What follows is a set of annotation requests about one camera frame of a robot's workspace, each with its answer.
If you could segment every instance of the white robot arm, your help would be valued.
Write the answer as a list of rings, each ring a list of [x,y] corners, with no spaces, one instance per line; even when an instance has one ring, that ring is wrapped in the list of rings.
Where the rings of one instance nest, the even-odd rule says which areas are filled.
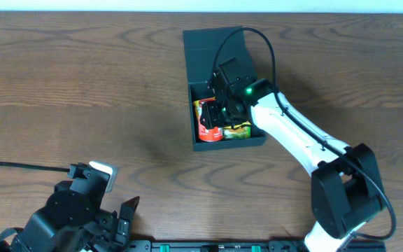
[[[329,145],[345,154],[345,147],[349,145],[343,141],[335,139],[310,120],[298,112],[285,98],[284,94],[279,92],[278,98],[282,105],[295,116],[300,123],[308,127],[318,137],[324,139]],[[255,106],[250,108],[253,122],[261,130],[266,131],[272,137],[281,143],[304,167],[311,176],[312,172],[318,168],[319,162],[331,162],[338,158],[337,155],[319,144],[315,139],[309,136],[304,130],[294,124],[291,119],[284,114],[276,102],[274,93],[270,93],[258,100]],[[357,230],[365,223],[360,224],[354,230]],[[348,239],[335,239],[328,235],[321,227],[320,223],[315,223],[312,231],[306,236],[304,243],[310,252],[335,252]]]

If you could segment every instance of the food items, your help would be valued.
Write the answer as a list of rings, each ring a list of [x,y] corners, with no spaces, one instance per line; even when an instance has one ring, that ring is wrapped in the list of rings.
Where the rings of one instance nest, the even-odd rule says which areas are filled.
[[[207,101],[215,100],[214,97],[200,99],[198,101],[194,101],[195,115],[197,117],[199,123],[199,138],[202,141],[220,141],[230,140],[230,139],[249,139],[251,137],[251,124],[249,122],[245,122],[241,125],[235,125],[234,129],[229,127],[215,127],[214,129],[206,129],[200,123],[200,116],[202,115],[202,105]]]
[[[194,108],[195,108],[195,114],[196,114],[197,120],[199,122],[199,138],[202,141],[220,141],[223,138],[222,128],[215,127],[213,129],[206,129],[205,126],[203,126],[200,123],[200,116],[202,115],[203,103],[205,103],[207,101],[213,101],[213,100],[215,100],[214,97],[201,99],[198,101],[194,101],[194,103],[193,103]]]
[[[251,136],[251,124],[245,122],[241,125],[231,126],[223,128],[223,139],[249,139]]]

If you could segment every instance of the green connector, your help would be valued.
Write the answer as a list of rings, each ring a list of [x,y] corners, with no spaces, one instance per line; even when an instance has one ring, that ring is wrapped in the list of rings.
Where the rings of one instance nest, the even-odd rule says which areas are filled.
[[[251,246],[251,252],[260,252],[260,246]]]
[[[170,250],[171,250],[171,247],[169,245],[161,245],[160,246],[160,252],[169,252]]]

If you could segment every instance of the yellow package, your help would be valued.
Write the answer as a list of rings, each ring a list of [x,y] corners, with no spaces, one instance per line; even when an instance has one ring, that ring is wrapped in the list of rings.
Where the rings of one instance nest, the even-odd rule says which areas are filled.
[[[249,139],[251,137],[251,124],[244,122],[241,125],[235,125],[223,128],[223,139]]]

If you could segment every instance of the wood grain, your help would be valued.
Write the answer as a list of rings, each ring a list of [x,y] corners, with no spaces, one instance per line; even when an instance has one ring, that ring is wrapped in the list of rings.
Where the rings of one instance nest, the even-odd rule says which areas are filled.
[[[403,251],[403,15],[0,13],[0,160],[121,166],[103,208],[140,195],[134,233],[156,239],[302,237],[310,179],[272,139],[192,152],[182,31],[263,31],[278,84],[326,132],[377,155]],[[267,48],[246,34],[261,77]],[[63,174],[0,168],[0,231],[24,227]],[[388,231],[382,213],[366,232]]]

